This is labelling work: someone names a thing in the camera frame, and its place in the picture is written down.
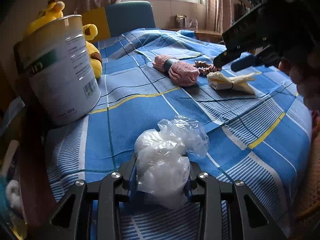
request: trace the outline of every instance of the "yellow cushion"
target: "yellow cushion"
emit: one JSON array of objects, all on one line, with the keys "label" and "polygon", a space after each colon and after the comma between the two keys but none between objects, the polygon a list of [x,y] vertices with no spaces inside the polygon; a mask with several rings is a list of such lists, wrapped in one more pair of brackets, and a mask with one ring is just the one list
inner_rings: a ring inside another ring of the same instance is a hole
[{"label": "yellow cushion", "polygon": [[96,25],[96,27],[98,28],[98,35],[91,41],[92,43],[102,41],[111,37],[104,7],[99,7],[97,9],[93,9],[91,11],[83,13],[82,23],[83,25],[91,23]]}]

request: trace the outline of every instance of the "brown scrunchie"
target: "brown scrunchie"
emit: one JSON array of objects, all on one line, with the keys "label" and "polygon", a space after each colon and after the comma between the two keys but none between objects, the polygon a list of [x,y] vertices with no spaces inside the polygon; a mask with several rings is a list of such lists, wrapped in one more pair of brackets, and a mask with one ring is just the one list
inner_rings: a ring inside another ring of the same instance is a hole
[{"label": "brown scrunchie", "polygon": [[200,74],[202,75],[207,75],[210,72],[217,72],[222,70],[222,68],[218,68],[213,64],[208,64],[205,61],[195,61],[193,66],[198,68]]}]

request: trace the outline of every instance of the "white tin can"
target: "white tin can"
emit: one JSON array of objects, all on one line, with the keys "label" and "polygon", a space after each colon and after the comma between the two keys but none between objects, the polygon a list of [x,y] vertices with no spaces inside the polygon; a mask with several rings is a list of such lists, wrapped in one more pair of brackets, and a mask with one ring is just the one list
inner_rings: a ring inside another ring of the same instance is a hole
[{"label": "white tin can", "polygon": [[82,16],[68,15],[36,30],[17,48],[31,88],[55,125],[78,120],[100,98],[85,45]]}]

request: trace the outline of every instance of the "folded white cloth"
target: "folded white cloth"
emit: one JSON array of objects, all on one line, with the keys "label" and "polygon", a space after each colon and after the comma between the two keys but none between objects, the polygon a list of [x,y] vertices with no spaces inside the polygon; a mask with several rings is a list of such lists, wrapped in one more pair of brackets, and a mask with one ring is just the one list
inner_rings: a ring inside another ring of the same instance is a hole
[{"label": "folded white cloth", "polygon": [[12,179],[5,188],[5,196],[10,203],[10,207],[22,214],[22,201],[19,182]]},{"label": "folded white cloth", "polygon": [[208,83],[215,90],[234,89],[238,91],[244,91],[250,95],[254,95],[252,87],[250,87],[247,81],[253,81],[255,73],[249,75],[241,75],[237,77],[226,77],[220,71],[210,72],[207,74]]}]

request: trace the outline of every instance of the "metal screw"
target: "metal screw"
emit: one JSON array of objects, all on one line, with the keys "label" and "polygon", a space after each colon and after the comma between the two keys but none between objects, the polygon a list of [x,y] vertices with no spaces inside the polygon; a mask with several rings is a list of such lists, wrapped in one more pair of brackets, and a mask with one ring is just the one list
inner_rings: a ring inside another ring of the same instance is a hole
[{"label": "metal screw", "polygon": [[209,177],[209,174],[206,173],[206,172],[200,172],[200,173],[199,173],[199,177],[200,177],[201,179],[206,179],[207,177]]},{"label": "metal screw", "polygon": [[111,177],[113,177],[114,179],[117,179],[117,178],[119,178],[121,176],[121,173],[120,172],[113,172],[113,173],[111,173]]},{"label": "metal screw", "polygon": [[77,187],[81,187],[84,184],[84,180],[83,179],[79,179],[79,180],[76,181],[75,184],[76,184]]},{"label": "metal screw", "polygon": [[244,182],[242,181],[242,180],[236,180],[235,181],[235,183],[236,183],[236,185],[238,186],[238,187],[243,187],[244,186]]}]

